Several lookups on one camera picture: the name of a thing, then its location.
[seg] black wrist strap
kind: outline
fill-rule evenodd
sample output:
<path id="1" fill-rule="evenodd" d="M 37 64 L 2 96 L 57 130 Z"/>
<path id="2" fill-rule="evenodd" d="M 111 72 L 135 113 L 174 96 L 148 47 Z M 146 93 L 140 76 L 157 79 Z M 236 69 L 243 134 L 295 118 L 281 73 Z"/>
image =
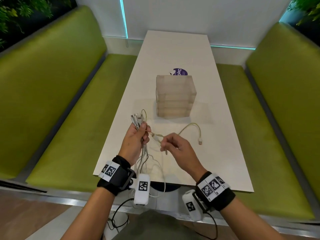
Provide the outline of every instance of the black wrist strap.
<path id="1" fill-rule="evenodd" d="M 210 208 L 221 211 L 235 198 L 230 186 L 217 174 L 206 172 L 196 184 L 196 195 Z"/>
<path id="2" fill-rule="evenodd" d="M 129 185 L 125 184 L 132 175 L 132 170 L 130 169 L 130 163 L 119 155 L 113 158 L 112 161 L 119 164 L 119 167 L 113 173 L 110 173 L 112 171 L 107 170 L 109 165 L 106 164 L 102 170 L 102 173 L 107 174 L 109 172 L 111 174 L 111 179 L 106 181 L 105 179 L 101 178 L 97 184 L 97 187 L 103 187 L 116 196 L 118 193 L 129 188 Z"/>

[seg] white sensor device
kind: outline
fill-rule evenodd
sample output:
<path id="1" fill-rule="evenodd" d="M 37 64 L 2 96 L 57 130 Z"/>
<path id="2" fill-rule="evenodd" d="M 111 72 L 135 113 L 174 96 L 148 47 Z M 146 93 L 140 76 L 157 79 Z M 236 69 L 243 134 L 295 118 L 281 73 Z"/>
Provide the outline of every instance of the white sensor device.
<path id="1" fill-rule="evenodd" d="M 150 176 L 148 174 L 140 173 L 138 175 L 135 189 L 134 204 L 143 206 L 147 205 L 149 202 Z"/>
<path id="2" fill-rule="evenodd" d="M 193 197 L 193 193 L 195 192 L 194 189 L 187 191 L 183 196 L 182 200 L 184 202 L 184 205 L 186 206 L 186 209 L 189 212 L 189 215 L 191 219 L 194 222 L 200 221 L 203 218 L 202 209 L 196 202 L 195 198 Z"/>

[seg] bench backrest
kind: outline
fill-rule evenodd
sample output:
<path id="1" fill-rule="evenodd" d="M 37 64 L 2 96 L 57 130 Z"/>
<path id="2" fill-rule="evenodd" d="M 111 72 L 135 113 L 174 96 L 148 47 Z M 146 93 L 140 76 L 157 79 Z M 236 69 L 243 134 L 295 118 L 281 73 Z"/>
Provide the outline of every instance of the bench backrest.
<path id="1" fill-rule="evenodd" d="M 276 23 L 246 64 L 320 200 L 320 48 Z"/>
<path id="2" fill-rule="evenodd" d="M 106 51 L 82 6 L 0 57 L 0 178 L 14 178 Z"/>

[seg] white table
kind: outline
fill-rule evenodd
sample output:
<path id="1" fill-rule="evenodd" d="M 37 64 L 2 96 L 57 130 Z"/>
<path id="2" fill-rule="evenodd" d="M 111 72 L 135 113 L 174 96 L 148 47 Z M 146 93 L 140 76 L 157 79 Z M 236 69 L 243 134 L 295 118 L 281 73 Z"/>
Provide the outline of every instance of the white table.
<path id="1" fill-rule="evenodd" d="M 166 120 L 156 116 L 156 76 L 169 75 L 174 68 L 182 68 L 193 77 L 197 96 L 190 117 Z M 184 130 L 181 136 L 190 142 L 202 165 L 216 172 L 233 190 L 254 191 L 206 35 L 147 32 L 94 175 L 117 155 L 131 123 L 130 115 L 142 109 L 146 110 L 147 123 L 157 134 L 178 133 L 185 125 L 197 123 L 202 145 L 198 145 L 198 129 L 194 126 Z M 195 185 L 170 152 L 168 155 L 160 152 L 159 143 L 152 138 L 148 151 L 160 162 L 166 182 Z M 155 165 L 157 162 L 149 158 L 147 173 L 151 181 L 163 182 L 161 170 Z"/>

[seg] stacked container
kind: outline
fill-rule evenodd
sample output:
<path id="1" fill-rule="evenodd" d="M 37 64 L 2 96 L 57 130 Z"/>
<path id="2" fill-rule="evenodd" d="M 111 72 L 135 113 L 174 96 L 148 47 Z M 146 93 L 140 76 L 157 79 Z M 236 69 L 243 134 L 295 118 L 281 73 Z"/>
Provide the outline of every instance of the stacked container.
<path id="1" fill-rule="evenodd" d="M 197 92 L 192 76 L 158 75 L 156 78 L 156 110 L 162 118 L 190 116 Z"/>

